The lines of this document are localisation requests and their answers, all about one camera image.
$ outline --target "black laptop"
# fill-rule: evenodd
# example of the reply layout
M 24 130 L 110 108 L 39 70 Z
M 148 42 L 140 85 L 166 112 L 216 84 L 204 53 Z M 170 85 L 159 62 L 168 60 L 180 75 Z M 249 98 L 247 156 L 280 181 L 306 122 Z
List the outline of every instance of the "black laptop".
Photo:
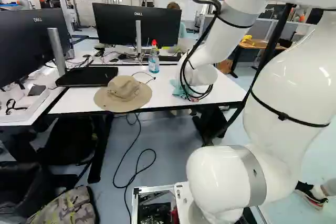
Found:
M 117 67 L 73 68 L 57 79 L 59 87 L 101 87 L 107 86 L 118 74 Z

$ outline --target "teal cloth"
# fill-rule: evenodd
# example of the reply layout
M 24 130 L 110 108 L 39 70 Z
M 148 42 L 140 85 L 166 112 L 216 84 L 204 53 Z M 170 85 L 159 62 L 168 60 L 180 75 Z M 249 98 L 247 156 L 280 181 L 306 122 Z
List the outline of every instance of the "teal cloth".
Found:
M 176 83 L 176 79 L 170 80 L 170 84 L 174 87 L 173 95 L 177 97 L 181 97 L 183 99 L 187 99 L 185 92 L 180 83 Z
M 179 38 L 186 38 L 187 37 L 187 28 L 183 22 L 180 23 L 180 29 L 178 31 Z

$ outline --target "dell logo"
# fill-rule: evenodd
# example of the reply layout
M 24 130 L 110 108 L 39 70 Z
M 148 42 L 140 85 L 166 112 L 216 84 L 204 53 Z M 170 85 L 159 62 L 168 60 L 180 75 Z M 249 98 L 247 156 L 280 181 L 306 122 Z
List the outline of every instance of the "dell logo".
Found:
M 42 22 L 42 19 L 41 18 L 33 18 L 34 22 Z

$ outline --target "beige hat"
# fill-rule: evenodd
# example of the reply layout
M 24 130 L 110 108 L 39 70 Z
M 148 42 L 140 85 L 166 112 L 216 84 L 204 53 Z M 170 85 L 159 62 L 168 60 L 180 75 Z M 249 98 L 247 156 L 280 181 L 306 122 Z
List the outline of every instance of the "beige hat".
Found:
M 103 110 L 128 112 L 144 106 L 151 97 L 152 90 L 146 84 L 132 76 L 116 76 L 97 91 L 93 100 Z

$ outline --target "sneaker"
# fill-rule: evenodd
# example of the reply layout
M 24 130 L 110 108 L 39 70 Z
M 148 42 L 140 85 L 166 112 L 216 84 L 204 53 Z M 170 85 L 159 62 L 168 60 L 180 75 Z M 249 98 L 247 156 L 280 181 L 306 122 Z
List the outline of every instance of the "sneaker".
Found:
M 323 209 L 325 203 L 328 202 L 327 198 L 323 199 L 316 199 L 311 190 L 313 189 L 314 185 L 309 185 L 307 183 L 298 182 L 295 187 L 295 191 L 303 196 L 303 198 L 308 202 L 312 207 L 316 210 L 320 211 Z

